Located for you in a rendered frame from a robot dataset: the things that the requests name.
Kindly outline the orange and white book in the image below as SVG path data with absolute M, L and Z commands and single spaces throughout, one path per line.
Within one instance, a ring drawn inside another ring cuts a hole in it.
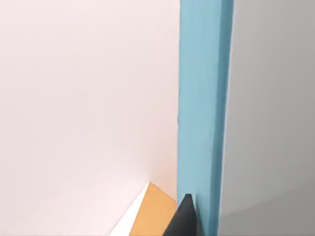
M 109 236 L 162 236 L 176 210 L 176 200 L 149 182 Z

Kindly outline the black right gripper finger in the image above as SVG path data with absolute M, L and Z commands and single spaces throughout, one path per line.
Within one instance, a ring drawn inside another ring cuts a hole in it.
M 191 194 L 185 194 L 162 236 L 196 236 L 197 215 Z

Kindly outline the light blue book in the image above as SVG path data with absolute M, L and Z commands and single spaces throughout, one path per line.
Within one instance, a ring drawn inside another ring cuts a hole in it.
M 218 236 L 234 0 L 180 0 L 177 200 Z

